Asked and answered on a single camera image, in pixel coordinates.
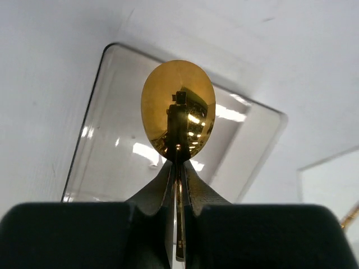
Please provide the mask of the white paper napkin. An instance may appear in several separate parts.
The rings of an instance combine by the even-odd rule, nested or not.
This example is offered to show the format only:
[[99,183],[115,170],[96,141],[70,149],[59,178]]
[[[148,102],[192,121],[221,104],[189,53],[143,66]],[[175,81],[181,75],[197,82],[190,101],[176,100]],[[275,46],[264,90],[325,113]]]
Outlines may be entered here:
[[343,219],[358,203],[358,146],[298,169],[297,178],[300,202],[323,205]]

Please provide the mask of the gold spoon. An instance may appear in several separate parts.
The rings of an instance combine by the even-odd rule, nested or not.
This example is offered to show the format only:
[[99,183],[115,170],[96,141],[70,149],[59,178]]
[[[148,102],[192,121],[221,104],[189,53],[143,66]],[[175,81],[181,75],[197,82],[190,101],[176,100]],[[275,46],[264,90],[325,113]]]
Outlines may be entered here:
[[145,81],[141,117],[153,148],[174,164],[177,210],[176,259],[185,261],[184,163],[207,143],[215,122],[213,84],[203,69],[185,60],[157,66]]

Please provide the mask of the gold fork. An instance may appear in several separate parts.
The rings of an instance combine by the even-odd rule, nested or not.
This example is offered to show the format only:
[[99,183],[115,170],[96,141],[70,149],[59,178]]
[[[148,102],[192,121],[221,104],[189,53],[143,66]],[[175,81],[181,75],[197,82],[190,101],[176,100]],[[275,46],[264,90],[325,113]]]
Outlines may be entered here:
[[356,219],[358,215],[358,205],[355,205],[348,214],[340,222],[341,228],[346,229]]

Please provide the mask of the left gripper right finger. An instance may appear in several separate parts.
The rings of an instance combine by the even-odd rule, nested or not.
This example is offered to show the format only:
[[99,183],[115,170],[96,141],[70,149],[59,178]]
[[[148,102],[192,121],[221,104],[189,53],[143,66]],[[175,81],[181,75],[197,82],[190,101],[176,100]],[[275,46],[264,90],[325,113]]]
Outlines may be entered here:
[[182,169],[187,268],[357,268],[335,215],[311,204],[232,204]]

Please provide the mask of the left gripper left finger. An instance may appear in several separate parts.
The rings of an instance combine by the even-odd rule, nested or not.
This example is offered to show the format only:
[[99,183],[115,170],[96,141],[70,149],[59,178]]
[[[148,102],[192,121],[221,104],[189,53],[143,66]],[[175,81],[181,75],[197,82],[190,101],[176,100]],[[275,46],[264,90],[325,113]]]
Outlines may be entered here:
[[1,219],[2,268],[171,268],[174,166],[124,202],[29,202]]

